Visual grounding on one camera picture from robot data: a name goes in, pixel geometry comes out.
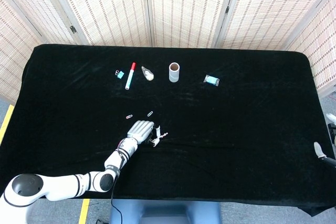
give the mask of yellow floor tape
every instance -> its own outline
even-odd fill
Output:
[[[4,121],[2,122],[1,129],[0,129],[0,145],[1,145],[2,139],[4,138],[4,135],[5,135],[8,123],[11,119],[13,110],[14,110],[14,106],[10,105],[8,107],[8,110],[7,110],[7,113],[5,115]]]
[[[85,224],[86,216],[88,215],[90,199],[84,199],[82,203],[82,210],[80,211],[78,224]]]

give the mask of black tablecloth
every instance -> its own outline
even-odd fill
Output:
[[[174,61],[177,83],[168,78]],[[219,86],[203,83],[206,74]],[[309,62],[285,51],[36,47],[0,148],[0,192],[20,173],[104,170],[133,123],[148,119],[169,134],[155,148],[139,147],[115,198],[296,206],[311,215],[336,205],[336,170],[313,148],[318,141],[334,156]]]

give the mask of blue chair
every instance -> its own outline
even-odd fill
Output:
[[[219,202],[182,200],[114,199],[123,224],[221,224]],[[120,224],[120,213],[111,208],[110,224]]]

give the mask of gray floor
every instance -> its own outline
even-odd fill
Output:
[[[333,113],[336,115],[336,95],[321,99],[320,102],[324,114]],[[7,108],[8,103],[0,100],[1,123],[7,112]],[[68,199],[57,202],[39,199],[32,208],[28,223],[78,223],[81,205],[81,199]],[[110,200],[108,199],[90,200],[86,224],[95,224],[97,219],[108,222],[110,206]],[[224,202],[222,203],[222,220],[223,224],[332,224],[336,223],[336,210],[332,208],[315,217],[310,217],[295,207],[256,206]]]

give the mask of robotic hand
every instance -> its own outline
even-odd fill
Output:
[[[86,191],[107,192],[120,170],[151,134],[153,122],[137,121],[105,161],[104,172],[89,172],[61,177],[21,174],[13,178],[0,198],[0,223],[27,223],[32,204],[42,196],[51,201],[78,197]]]

